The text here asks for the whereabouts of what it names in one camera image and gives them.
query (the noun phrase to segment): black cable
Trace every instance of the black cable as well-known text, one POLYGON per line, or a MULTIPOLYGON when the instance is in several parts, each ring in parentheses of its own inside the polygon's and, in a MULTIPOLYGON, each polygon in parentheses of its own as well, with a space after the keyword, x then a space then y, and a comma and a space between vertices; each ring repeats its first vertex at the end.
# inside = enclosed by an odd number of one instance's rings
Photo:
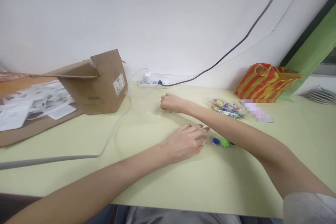
POLYGON ((221 62, 229 53, 231 53, 234 49, 236 49, 241 43, 243 43, 245 41, 245 39, 247 39, 247 37, 250 35, 251 31, 253 30, 253 28, 255 27, 255 25, 258 23, 258 21, 261 19, 261 17, 264 15, 264 13, 267 11, 268 7, 271 5, 271 3, 273 2, 273 0, 270 0, 266 6, 266 8, 263 10, 263 12, 260 14, 260 16, 257 18, 257 20, 254 22, 254 24, 252 25, 252 27, 250 28, 250 30, 248 31, 248 33, 246 34, 246 36, 238 43, 236 44, 230 51, 228 51, 219 61, 217 61, 216 64, 214 64, 212 67, 208 68, 207 70, 204 70, 203 72, 201 72, 199 75, 197 75, 196 77, 189 79, 189 80, 185 80, 182 82, 178 82, 175 84, 170 84, 170 85, 163 85, 162 81, 159 80, 158 84, 162 85, 162 86, 175 86, 181 83, 185 83, 185 82, 189 82, 189 81, 193 81, 194 79, 196 79, 197 77, 201 76, 202 74, 204 74, 205 72, 211 70, 212 68, 214 68, 215 66, 217 66, 217 64, 219 62, 221 62))

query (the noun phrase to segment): finger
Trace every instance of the finger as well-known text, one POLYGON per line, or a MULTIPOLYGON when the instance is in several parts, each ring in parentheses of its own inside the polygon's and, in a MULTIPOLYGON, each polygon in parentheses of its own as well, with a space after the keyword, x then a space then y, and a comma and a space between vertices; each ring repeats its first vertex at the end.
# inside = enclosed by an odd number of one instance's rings
POLYGON ((191 124, 184 124, 180 129, 185 130, 187 128, 191 127, 191 124))
POLYGON ((188 129, 188 132, 194 132, 200 128, 203 128, 203 124, 196 124, 194 126, 192 126, 190 129, 188 129))
POLYGON ((195 156, 196 154, 200 153, 203 147, 204 145, 198 146, 198 148, 192 152, 192 156, 195 156))
POLYGON ((205 133, 207 133, 208 131, 210 130, 209 127, 206 127, 206 128, 203 128, 203 129, 198 129, 196 131, 193 132, 195 138, 201 136, 201 135, 204 135, 205 133))
POLYGON ((199 136, 195 139, 200 145, 203 144, 207 140, 207 136, 199 136))

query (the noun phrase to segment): gray sleeve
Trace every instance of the gray sleeve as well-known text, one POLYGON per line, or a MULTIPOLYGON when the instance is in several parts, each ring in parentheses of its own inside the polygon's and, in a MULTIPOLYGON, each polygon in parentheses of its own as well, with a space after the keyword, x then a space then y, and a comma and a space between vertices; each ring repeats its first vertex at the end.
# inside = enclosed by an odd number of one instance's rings
POLYGON ((298 192, 287 195, 283 205, 284 224, 336 223, 336 198, 298 192))

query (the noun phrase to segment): power strip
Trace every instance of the power strip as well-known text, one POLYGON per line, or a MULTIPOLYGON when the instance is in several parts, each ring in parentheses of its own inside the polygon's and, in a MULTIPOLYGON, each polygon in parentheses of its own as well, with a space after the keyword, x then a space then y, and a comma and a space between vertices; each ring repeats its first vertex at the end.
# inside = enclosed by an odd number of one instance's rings
MULTIPOLYGON (((143 87, 143 88, 169 88, 169 87, 166 87, 166 86, 162 86, 160 84, 158 84, 158 80, 152 80, 150 81, 150 83, 139 83, 139 87, 143 87)), ((169 85, 168 82, 162 82, 163 85, 169 85)))

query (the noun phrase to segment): right hand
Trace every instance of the right hand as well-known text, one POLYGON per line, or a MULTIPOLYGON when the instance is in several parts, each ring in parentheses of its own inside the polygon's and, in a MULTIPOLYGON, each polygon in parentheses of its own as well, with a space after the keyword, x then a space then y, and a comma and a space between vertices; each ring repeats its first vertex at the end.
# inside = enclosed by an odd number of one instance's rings
POLYGON ((171 112, 175 113, 185 113, 185 109, 187 108, 190 101, 182 99, 179 96, 166 93, 166 95, 161 96, 161 105, 160 108, 167 109, 171 112))
POLYGON ((199 153, 207 139, 204 134, 209 130, 209 127, 203 128, 202 124, 185 124, 177 129, 159 144, 162 146, 160 156, 164 158, 165 165, 181 162, 199 153))

